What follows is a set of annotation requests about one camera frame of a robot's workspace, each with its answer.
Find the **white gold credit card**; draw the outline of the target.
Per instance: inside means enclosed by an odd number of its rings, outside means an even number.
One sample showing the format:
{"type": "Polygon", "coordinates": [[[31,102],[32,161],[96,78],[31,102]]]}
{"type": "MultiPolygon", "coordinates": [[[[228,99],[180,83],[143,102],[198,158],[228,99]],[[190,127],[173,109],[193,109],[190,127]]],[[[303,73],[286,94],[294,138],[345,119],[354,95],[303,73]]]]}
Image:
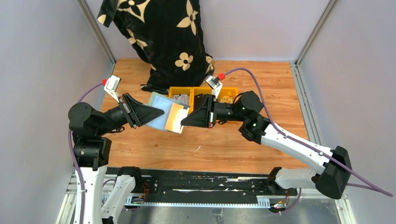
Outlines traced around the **white gold credit card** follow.
{"type": "Polygon", "coordinates": [[[189,106],[173,103],[164,126],[165,130],[182,133],[184,126],[181,125],[181,121],[188,116],[189,110],[189,106]]]}

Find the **green leather card holder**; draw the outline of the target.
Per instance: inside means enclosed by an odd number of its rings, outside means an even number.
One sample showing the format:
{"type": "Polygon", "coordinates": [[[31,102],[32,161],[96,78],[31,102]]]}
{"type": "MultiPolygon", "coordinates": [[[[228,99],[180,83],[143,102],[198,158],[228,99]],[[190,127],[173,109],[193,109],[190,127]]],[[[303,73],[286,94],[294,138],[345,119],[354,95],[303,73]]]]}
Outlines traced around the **green leather card holder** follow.
{"type": "Polygon", "coordinates": [[[181,103],[178,103],[177,101],[175,101],[175,100],[173,100],[173,99],[171,99],[171,98],[169,98],[167,96],[161,95],[161,94],[156,93],[156,92],[152,92],[151,96],[150,96],[150,99],[149,99],[149,102],[148,102],[148,105],[152,106],[152,107],[155,107],[155,108],[158,108],[158,109],[164,110],[165,114],[160,116],[160,117],[158,117],[158,118],[156,118],[156,119],[154,119],[153,121],[148,122],[146,124],[146,126],[151,127],[153,129],[157,129],[157,130],[170,132],[170,131],[165,130],[164,126],[165,126],[165,123],[167,121],[171,105],[173,103],[181,104],[181,103]]]}

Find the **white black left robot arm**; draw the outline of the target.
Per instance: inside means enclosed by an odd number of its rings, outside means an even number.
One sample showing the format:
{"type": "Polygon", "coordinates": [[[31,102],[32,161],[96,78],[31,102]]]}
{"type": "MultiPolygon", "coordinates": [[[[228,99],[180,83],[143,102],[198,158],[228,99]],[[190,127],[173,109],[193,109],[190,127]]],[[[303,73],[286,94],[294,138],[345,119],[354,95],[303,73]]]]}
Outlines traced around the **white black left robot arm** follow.
{"type": "Polygon", "coordinates": [[[138,167],[121,167],[110,196],[103,203],[103,187],[109,163],[111,140],[129,124],[141,127],[164,115],[164,111],[138,102],[128,93],[118,106],[100,112],[86,102],[78,102],[69,112],[69,146],[77,178],[76,224],[116,224],[129,194],[143,187],[138,167]]]}

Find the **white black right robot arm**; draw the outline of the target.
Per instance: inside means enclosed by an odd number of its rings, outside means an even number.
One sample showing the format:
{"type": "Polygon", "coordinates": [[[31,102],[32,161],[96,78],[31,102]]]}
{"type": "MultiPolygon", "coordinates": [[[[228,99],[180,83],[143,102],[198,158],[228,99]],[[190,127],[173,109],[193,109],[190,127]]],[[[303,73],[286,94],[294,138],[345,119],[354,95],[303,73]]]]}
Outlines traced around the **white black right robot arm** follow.
{"type": "Polygon", "coordinates": [[[352,166],[348,151],[314,144],[282,129],[260,114],[263,103],[253,91],[237,96],[233,103],[221,103],[210,94],[199,94],[198,106],[181,121],[183,126],[212,128],[216,123],[242,122],[239,132],[248,141],[286,153],[307,168],[275,167],[267,177],[267,190],[278,195],[285,189],[316,189],[332,199],[340,199],[352,166]]]}

